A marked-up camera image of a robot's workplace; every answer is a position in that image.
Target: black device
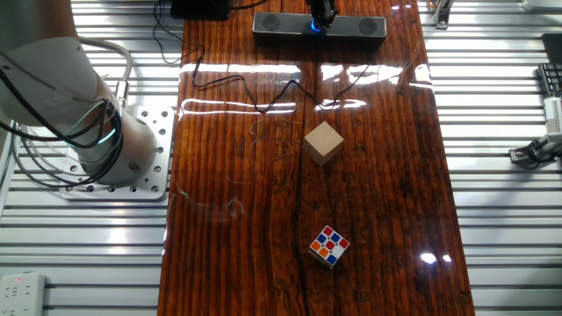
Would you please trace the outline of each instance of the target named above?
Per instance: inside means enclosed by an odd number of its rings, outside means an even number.
[[[172,0],[173,18],[226,20],[230,0]]]
[[[562,64],[562,33],[545,33],[541,40],[549,62]]]
[[[321,28],[310,14],[254,14],[253,33],[262,43],[278,40],[345,40],[379,47],[386,39],[386,19],[379,17],[335,16],[329,27]]]
[[[554,97],[555,91],[560,91],[560,83],[562,83],[562,62],[538,65],[538,75],[541,78],[544,95]]]

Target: cable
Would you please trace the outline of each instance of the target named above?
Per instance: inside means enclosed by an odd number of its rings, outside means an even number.
[[[20,168],[20,170],[22,171],[22,173],[24,173],[27,177],[29,177],[32,181],[34,181],[35,183],[38,183],[40,185],[43,186],[47,186],[49,188],[54,188],[54,189],[60,189],[60,188],[68,188],[68,187],[75,187],[78,185],[85,185],[85,184],[90,184],[90,183],[94,183],[97,180],[101,179],[102,177],[104,177],[112,168],[113,165],[115,164],[115,162],[118,160],[119,158],[119,153],[121,152],[121,148],[123,147],[123,131],[121,129],[121,121],[120,121],[120,117],[119,116],[115,116],[113,118],[113,123],[114,123],[114,128],[116,129],[116,134],[119,135],[119,138],[117,140],[117,143],[119,144],[119,146],[116,148],[116,150],[112,151],[112,157],[111,159],[108,161],[108,163],[105,165],[105,167],[103,169],[100,169],[98,172],[96,172],[94,175],[90,176],[89,178],[87,178],[86,180],[83,180],[81,182],[78,183],[69,183],[67,185],[54,185],[51,183],[45,183],[42,182],[41,180],[35,178],[27,169],[25,169],[23,163],[19,160],[19,157],[16,153],[16,144],[15,144],[15,137],[12,137],[11,139],[11,154],[14,157],[14,160],[16,162],[16,164],[18,165],[18,167]],[[13,129],[16,129],[17,124],[14,123],[13,125]]]
[[[177,63],[178,61],[181,61],[184,57],[187,57],[195,52],[197,52],[199,49],[203,48],[203,45],[200,44],[191,44],[191,43],[186,43],[184,42],[184,40],[182,38],[180,38],[179,36],[175,35],[173,32],[169,31],[168,29],[166,29],[164,27],[164,25],[162,25],[163,23],[163,19],[164,19],[164,10],[163,10],[163,5],[162,5],[162,0],[159,0],[158,2],[156,2],[154,9],[152,10],[152,14],[155,17],[156,20],[156,25],[155,27],[152,29],[152,37],[155,39],[156,43],[158,44],[158,47],[160,48],[160,54],[162,55],[162,59],[164,60],[164,62],[166,62],[169,65],[173,65],[175,63]],[[189,53],[182,55],[180,58],[176,59],[175,61],[168,61],[166,59],[166,57],[164,56],[164,47],[162,45],[162,43],[160,42],[160,40],[156,37],[156,31],[158,30],[158,28],[162,29],[163,31],[165,31],[168,35],[176,38],[177,40],[180,40],[183,44],[189,45],[189,46],[195,46],[196,48],[191,50]]]
[[[186,44],[186,45],[190,45],[190,46],[195,46],[197,47],[196,49],[190,51],[188,54],[182,56],[185,57],[189,54],[192,54],[196,51],[198,51],[199,49],[202,50],[201,55],[198,57],[196,64],[195,64],[195,68],[193,70],[193,75],[192,75],[192,84],[194,87],[199,88],[199,89],[204,89],[207,88],[209,86],[212,86],[214,84],[217,83],[229,83],[231,81],[238,81],[241,80],[242,84],[243,84],[243,88],[244,88],[244,92],[246,93],[246,95],[250,98],[250,100],[252,101],[252,104],[254,105],[254,109],[262,114],[267,113],[269,110],[271,110],[271,108],[273,107],[273,105],[278,101],[279,98],[281,98],[281,96],[283,96],[283,94],[287,91],[287,89],[289,88],[289,86],[291,86],[292,84],[296,85],[299,89],[301,89],[308,97],[312,98],[312,100],[314,100],[320,107],[324,107],[324,106],[331,106],[333,107],[335,105],[335,103],[337,102],[337,99],[343,95],[344,93],[346,93],[347,91],[349,91],[351,88],[353,88],[353,86],[355,86],[355,84],[359,81],[359,79],[361,79],[361,77],[365,74],[365,72],[367,71],[367,69],[369,69],[369,66],[371,65],[371,59],[369,60],[369,63],[367,64],[367,67],[365,67],[365,69],[363,70],[363,72],[357,77],[357,79],[351,83],[348,87],[346,87],[345,89],[341,90],[340,92],[338,92],[337,94],[335,94],[334,96],[334,101],[328,105],[324,104],[320,99],[318,99],[317,96],[313,95],[312,93],[308,92],[299,82],[297,82],[296,80],[291,79],[281,90],[281,92],[279,94],[277,94],[273,100],[270,102],[270,104],[265,107],[265,109],[260,109],[257,106],[257,101],[256,101],[256,97],[254,97],[254,95],[251,93],[251,91],[248,88],[248,85],[246,84],[246,78],[243,75],[229,75],[220,79],[216,79],[216,80],[212,80],[209,83],[197,83],[196,82],[196,76],[198,74],[198,70],[199,70],[199,66],[201,65],[201,62],[203,61],[203,58],[205,57],[205,46],[200,45],[200,44],[191,44],[191,43],[187,43],[185,42],[183,39],[181,39],[180,37],[178,37],[177,35],[175,35],[174,33],[166,30],[163,26],[162,26],[162,15],[163,15],[163,8],[162,8],[162,0],[159,0],[158,2],[156,2],[155,7],[153,9],[153,15],[155,17],[156,20],[156,25],[153,29],[153,37],[156,40],[156,42],[158,43],[158,46],[160,47],[160,51],[162,53],[162,58],[164,59],[165,62],[168,62],[165,58],[164,58],[164,52],[163,52],[163,47],[162,44],[160,43],[160,41],[156,38],[155,36],[155,32],[156,29],[158,27],[162,28],[165,32],[167,32],[168,34],[172,35],[173,37],[175,37],[178,40],[181,40],[182,43]]]
[[[24,147],[25,147],[26,139],[22,139],[22,143],[24,144]],[[62,173],[62,174],[69,175],[69,176],[89,176],[89,175],[85,175],[85,174],[83,174],[83,175],[78,175],[78,174],[76,174],[76,173],[69,172],[69,171],[66,171],[66,170],[64,170],[64,169],[60,169],[59,167],[53,165],[53,163],[51,163],[45,156],[43,156],[43,154],[40,153],[40,151],[39,151],[39,150],[35,147],[35,145],[33,144],[33,141],[32,141],[32,140],[29,140],[29,147],[31,148],[31,150],[33,151],[33,153],[34,153],[36,156],[38,156],[47,166],[49,166],[49,167],[55,169],[56,171],[59,171],[59,172]]]
[[[79,147],[79,148],[92,148],[94,146],[96,146],[98,144],[98,142],[103,139],[104,137],[104,128],[103,126],[100,126],[99,128],[99,133],[98,136],[96,138],[96,140],[92,141],[90,144],[79,144],[75,141],[73,141],[73,139],[77,136],[74,137],[70,137],[67,135],[64,135],[63,133],[59,132],[56,128],[54,128],[54,126],[52,126],[49,122],[47,122],[37,111],[35,111],[35,109],[29,104],[27,103],[27,100],[25,100],[25,98],[19,93],[18,89],[13,85],[13,83],[10,81],[10,79],[6,76],[6,74],[0,69],[0,78],[2,79],[2,82],[4,82],[4,84],[6,85],[6,87],[8,88],[8,90],[11,92],[11,94],[22,104],[22,106],[24,106],[24,108],[29,111],[33,117],[35,119],[37,119],[44,127],[46,127],[49,131],[51,131],[51,133],[53,133],[54,135],[58,136],[59,139],[58,140],[64,140],[66,141],[68,144],[74,146],[74,147]],[[107,106],[109,104],[109,101],[105,101],[105,109],[102,111],[102,115],[100,116],[100,125],[101,123],[105,122],[105,114],[107,112]],[[87,133],[89,130],[83,130],[82,132],[79,132],[80,135]]]
[[[26,127],[24,127],[24,129],[25,129],[25,131],[26,131],[27,133],[30,133],[31,135],[37,135],[34,131],[32,131],[32,130],[27,130]],[[43,158],[43,156],[41,155],[41,153],[39,152],[39,150],[33,145],[32,141],[29,141],[29,143],[30,143],[30,145],[31,145],[31,147],[32,147],[32,149],[33,149],[33,151],[35,152],[35,154],[36,154],[39,158],[41,158],[41,160],[43,160],[46,164],[49,164],[47,161],[45,161],[45,159]],[[100,158],[96,159],[96,160],[93,161],[93,162],[83,162],[83,161],[81,161],[81,160],[79,160],[79,159],[76,159],[76,158],[72,157],[71,155],[68,155],[68,153],[63,153],[62,151],[59,151],[58,149],[56,149],[55,147],[49,145],[49,144],[46,143],[46,142],[45,142],[45,145],[46,145],[47,147],[51,148],[51,150],[55,151],[57,154],[67,156],[67,158],[69,158],[69,159],[70,159],[71,161],[73,161],[73,162],[77,162],[77,163],[84,164],[84,165],[91,165],[91,164],[97,164],[97,163],[100,163],[101,161],[103,161],[103,160],[111,153],[111,151],[115,150],[115,148],[117,147],[118,144],[116,143],[115,145],[113,145],[113,147],[112,147],[109,151],[107,151],[104,155],[102,155]]]
[[[251,8],[255,8],[256,6],[260,5],[260,4],[265,4],[266,2],[268,2],[270,0],[262,0],[262,1],[258,1],[255,4],[246,4],[246,5],[240,5],[240,6],[231,6],[230,10],[246,10],[246,9],[251,9]]]
[[[126,50],[124,47],[122,47],[120,45],[113,44],[113,43],[110,43],[110,42],[105,41],[105,40],[87,39],[87,38],[84,38],[82,36],[79,36],[78,39],[83,44],[94,46],[94,47],[102,47],[102,48],[112,49],[112,50],[117,51],[118,53],[122,54],[123,56],[125,56],[126,67],[125,67],[125,73],[123,74],[123,78],[121,80],[129,81],[129,77],[131,76],[131,71],[133,71],[133,57],[131,56],[131,53],[129,53],[128,50]]]

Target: black speaker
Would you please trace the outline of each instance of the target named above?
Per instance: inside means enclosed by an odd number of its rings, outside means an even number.
[[[173,18],[226,20],[230,0],[172,0]]]
[[[256,12],[252,31],[263,44],[280,40],[320,40],[361,42],[379,47],[386,38],[386,19],[381,17],[336,16],[324,31],[313,28],[310,14]]]

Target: wooden table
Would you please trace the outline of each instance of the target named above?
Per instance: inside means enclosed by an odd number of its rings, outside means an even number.
[[[333,109],[293,86],[262,115],[241,81],[194,88],[184,58],[158,315],[474,314],[416,2],[336,2],[387,18],[378,52],[258,47],[253,10],[185,23],[206,47],[197,82],[243,75],[259,104],[290,79],[333,98],[373,65]],[[345,141],[320,167],[301,144],[323,121]],[[308,254],[325,225],[351,242],[332,270]]]

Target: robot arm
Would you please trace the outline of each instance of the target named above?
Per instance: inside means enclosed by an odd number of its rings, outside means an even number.
[[[306,0],[306,3],[313,15],[314,27],[317,30],[323,31],[332,25],[338,13],[334,0]]]
[[[87,130],[72,141],[97,145],[73,149],[90,176],[111,168],[99,183],[130,183],[151,165],[155,136],[119,106],[123,100],[94,71],[77,37],[69,0],[0,0],[0,69],[5,74],[0,111],[22,126],[42,126],[39,115],[58,133]],[[119,91],[126,95],[126,88]],[[22,98],[36,114],[22,105]],[[96,106],[101,100],[111,105],[107,118],[117,117],[117,123],[96,123],[104,111]],[[123,146],[116,147],[121,141]],[[117,161],[110,159],[116,154]]]

